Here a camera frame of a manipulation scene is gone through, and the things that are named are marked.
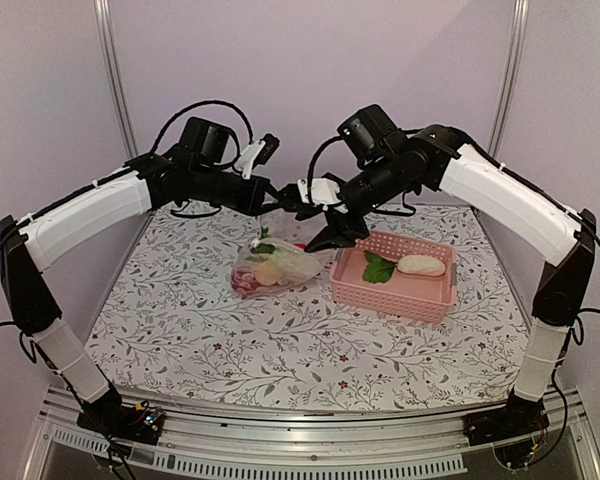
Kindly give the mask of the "white oblong vegetable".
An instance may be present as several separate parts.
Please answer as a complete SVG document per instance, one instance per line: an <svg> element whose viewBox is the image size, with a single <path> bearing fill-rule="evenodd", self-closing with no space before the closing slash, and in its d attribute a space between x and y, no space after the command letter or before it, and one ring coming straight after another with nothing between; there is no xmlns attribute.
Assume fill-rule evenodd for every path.
<svg viewBox="0 0 600 480"><path fill-rule="evenodd" d="M438 277L446 272L446 265L432 256L406 255L397 262L396 269L405 275Z"/></svg>
<svg viewBox="0 0 600 480"><path fill-rule="evenodd" d="M322 269L320 262L304 252L291 253L276 251L269 260L282 271L282 277L293 283L308 281Z"/></svg>

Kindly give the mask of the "white oblong vegetable front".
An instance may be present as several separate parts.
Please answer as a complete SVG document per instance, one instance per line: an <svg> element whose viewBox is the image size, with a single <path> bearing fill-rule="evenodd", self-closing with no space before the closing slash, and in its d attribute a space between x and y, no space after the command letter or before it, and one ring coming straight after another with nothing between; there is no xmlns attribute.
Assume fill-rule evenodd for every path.
<svg viewBox="0 0 600 480"><path fill-rule="evenodd" d="M282 277L293 283L308 281L322 269L320 262L304 252L291 253L276 251L269 260L282 271Z"/></svg>

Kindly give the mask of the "green leafy vegetable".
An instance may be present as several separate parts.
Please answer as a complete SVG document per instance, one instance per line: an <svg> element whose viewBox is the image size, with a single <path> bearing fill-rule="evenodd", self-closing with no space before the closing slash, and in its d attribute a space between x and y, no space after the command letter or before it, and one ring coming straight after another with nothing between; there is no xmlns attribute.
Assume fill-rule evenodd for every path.
<svg viewBox="0 0 600 480"><path fill-rule="evenodd" d="M384 284L391 280L396 263L383 258L370 251L364 252L367 266L362 274L362 279L371 284Z"/></svg>
<svg viewBox="0 0 600 480"><path fill-rule="evenodd" d="M266 243L266 239L270 239L271 235L269 233L268 227L260 228L260 236L257 239L251 241L249 246L249 251L254 255L269 255L272 254L276 250L276 246L271 243Z"/></svg>

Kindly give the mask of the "clear zip top bag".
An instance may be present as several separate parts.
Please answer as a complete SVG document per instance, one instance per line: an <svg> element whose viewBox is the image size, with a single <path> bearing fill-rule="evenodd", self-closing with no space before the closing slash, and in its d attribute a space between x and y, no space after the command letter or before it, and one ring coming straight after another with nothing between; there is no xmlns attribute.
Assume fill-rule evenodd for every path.
<svg viewBox="0 0 600 480"><path fill-rule="evenodd" d="M272 213L259 218L256 235L238 250L230 284L244 298L263 297L301 286L315 279L333 252L306 251L321 228L318 219L298 222L295 216Z"/></svg>

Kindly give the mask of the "yellow fruit with leaf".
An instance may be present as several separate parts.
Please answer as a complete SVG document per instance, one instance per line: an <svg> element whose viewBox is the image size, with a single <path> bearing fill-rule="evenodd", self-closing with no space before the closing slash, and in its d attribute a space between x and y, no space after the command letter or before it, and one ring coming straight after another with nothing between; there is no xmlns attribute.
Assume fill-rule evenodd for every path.
<svg viewBox="0 0 600 480"><path fill-rule="evenodd" d="M273 286L282 279L284 272L275 264L262 262L252 267L252 274L260 285Z"/></svg>

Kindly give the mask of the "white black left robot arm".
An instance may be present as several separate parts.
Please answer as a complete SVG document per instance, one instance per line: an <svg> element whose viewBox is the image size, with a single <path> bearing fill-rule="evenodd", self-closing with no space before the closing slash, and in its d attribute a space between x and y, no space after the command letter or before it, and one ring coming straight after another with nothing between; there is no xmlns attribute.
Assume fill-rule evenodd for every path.
<svg viewBox="0 0 600 480"><path fill-rule="evenodd" d="M30 359L42 360L66 386L80 409L78 426L110 443L157 444L164 413L148 401L124 402L86 351L75 321L65 318L49 274L104 232L168 204L202 201L247 216L275 209L275 202L265 201L277 197L275 187L254 170L278 150L279 139L250 135L226 161L225 148L234 137L227 126L192 117L166 152L152 145L32 214L0 220L0 286L11 315L3 324L15 327Z"/></svg>

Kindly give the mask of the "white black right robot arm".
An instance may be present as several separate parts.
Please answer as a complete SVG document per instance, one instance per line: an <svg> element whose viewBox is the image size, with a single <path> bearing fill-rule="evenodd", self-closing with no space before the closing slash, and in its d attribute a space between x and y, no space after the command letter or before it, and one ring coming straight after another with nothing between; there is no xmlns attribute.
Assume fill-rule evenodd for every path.
<svg viewBox="0 0 600 480"><path fill-rule="evenodd" d="M542 397L574 337L595 263L590 211L551 198L462 130L439 124L404 130L377 104L343 121L290 188L301 215L326 216L326 227L308 245L311 252L354 246L369 235L366 215L423 188L470 205L533 249L543 267L520 370L506 403L466 415L463 434L477 446L548 428Z"/></svg>

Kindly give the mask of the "red crinkled fruit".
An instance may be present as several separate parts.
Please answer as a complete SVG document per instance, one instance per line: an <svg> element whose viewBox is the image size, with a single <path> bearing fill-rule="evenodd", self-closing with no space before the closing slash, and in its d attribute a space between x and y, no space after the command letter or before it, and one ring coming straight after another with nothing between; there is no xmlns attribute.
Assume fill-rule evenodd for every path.
<svg viewBox="0 0 600 480"><path fill-rule="evenodd" d="M231 275L231 287L238 294L248 296L257 293L262 284L257 281L253 273L236 270Z"/></svg>

